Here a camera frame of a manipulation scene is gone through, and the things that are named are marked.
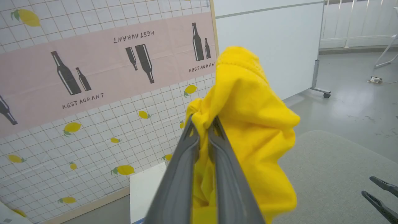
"power outlet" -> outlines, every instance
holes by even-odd
[[[371,76],[371,79],[368,82],[370,82],[370,83],[379,83],[381,81],[382,81],[381,78],[377,78],[377,77]]]

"baseboard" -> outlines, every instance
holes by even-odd
[[[70,212],[64,213],[60,216],[57,216],[55,218],[52,218],[48,221],[43,222],[43,224],[61,224],[64,223],[68,220],[71,220],[73,218],[76,218],[78,216],[81,216],[87,212],[90,212],[94,209],[97,209],[99,207],[102,207],[106,204],[109,204],[113,201],[116,201],[117,199],[123,198],[124,196],[127,196],[130,194],[130,189],[129,187],[124,188],[123,190],[120,190],[118,192],[115,192],[113,194],[110,194],[104,198],[98,199],[94,201],[93,203],[85,204],[81,207],[78,207]]]
[[[320,55],[330,54],[344,54],[344,53],[369,53],[369,52],[383,52],[387,48],[386,45],[379,46],[365,46],[365,47],[337,47],[337,48],[321,48]],[[398,51],[398,45],[393,45],[388,51]]]

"pink banner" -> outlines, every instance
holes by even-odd
[[[0,137],[215,71],[211,14],[88,33],[0,55]]]

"white railing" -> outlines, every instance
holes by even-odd
[[[398,0],[325,0],[320,48],[388,45],[398,34],[396,6]]]

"white chair leg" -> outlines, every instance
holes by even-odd
[[[384,50],[384,52],[381,54],[381,56],[377,59],[376,65],[375,65],[375,69],[390,64],[393,60],[395,60],[395,59],[398,57],[398,55],[396,55],[396,56],[395,56],[392,60],[390,60],[390,61],[387,61],[387,62],[384,62],[384,63],[381,63],[381,64],[377,64],[377,63],[380,61],[380,59],[386,54],[386,52],[387,52],[388,49],[392,46],[392,44],[394,43],[394,41],[395,41],[396,39],[398,39],[398,34],[395,36],[395,38],[392,40],[392,42],[388,45],[388,47]]]

